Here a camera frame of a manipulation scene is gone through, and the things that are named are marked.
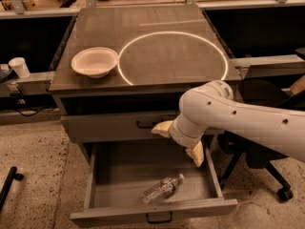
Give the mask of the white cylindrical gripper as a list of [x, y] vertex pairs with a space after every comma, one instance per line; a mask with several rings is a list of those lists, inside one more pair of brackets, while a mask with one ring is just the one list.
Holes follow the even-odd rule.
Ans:
[[151, 133], [166, 138], [171, 137], [177, 144], [187, 148], [187, 155], [197, 167], [202, 165], [204, 152], [201, 137], [204, 134], [204, 128], [191, 122], [183, 114], [180, 114], [174, 121], [157, 123], [152, 128]]

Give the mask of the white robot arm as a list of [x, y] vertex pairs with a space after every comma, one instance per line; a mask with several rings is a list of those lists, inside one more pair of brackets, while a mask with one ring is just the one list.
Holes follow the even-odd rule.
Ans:
[[234, 101], [232, 88], [215, 80], [179, 99], [180, 114], [152, 132], [186, 148], [196, 166], [204, 160], [201, 138], [209, 128], [229, 131], [283, 155], [305, 161], [305, 113]]

